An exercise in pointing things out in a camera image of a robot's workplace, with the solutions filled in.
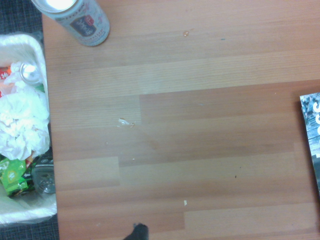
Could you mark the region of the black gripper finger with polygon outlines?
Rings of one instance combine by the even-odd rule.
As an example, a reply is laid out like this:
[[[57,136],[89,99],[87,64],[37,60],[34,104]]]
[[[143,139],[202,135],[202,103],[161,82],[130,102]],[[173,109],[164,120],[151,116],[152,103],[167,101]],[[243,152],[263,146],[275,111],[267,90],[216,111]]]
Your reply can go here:
[[[131,234],[126,236],[124,240],[149,240],[149,228],[143,223],[136,224]]]

